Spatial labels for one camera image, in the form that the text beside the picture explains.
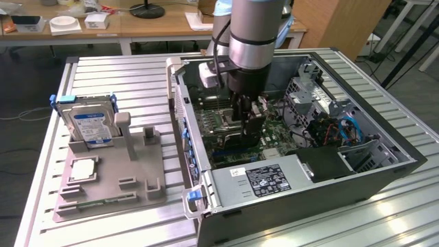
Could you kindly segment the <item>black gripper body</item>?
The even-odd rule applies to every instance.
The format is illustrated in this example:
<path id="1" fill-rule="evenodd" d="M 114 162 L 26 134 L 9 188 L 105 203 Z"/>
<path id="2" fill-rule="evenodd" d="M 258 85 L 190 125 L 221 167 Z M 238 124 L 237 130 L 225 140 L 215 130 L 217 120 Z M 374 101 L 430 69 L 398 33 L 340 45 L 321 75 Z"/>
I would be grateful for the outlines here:
<path id="1" fill-rule="evenodd" d="M 262 69 L 238 69 L 229 72 L 229 89 L 238 95 L 257 100 L 266 88 L 272 66 Z"/>

